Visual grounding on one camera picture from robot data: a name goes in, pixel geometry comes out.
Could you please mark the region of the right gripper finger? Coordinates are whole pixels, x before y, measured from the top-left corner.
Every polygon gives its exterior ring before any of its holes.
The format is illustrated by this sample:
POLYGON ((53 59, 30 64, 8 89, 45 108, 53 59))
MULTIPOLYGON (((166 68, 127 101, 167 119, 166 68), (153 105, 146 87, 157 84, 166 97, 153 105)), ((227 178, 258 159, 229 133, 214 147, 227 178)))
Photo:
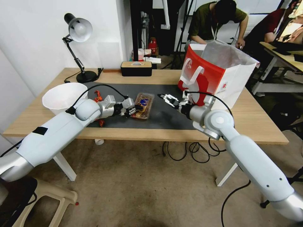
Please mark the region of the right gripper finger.
POLYGON ((179 109, 179 100, 174 96, 160 96, 168 105, 172 108, 178 110, 179 109))
POLYGON ((170 103, 179 103, 179 100, 171 94, 158 94, 158 97, 170 103))

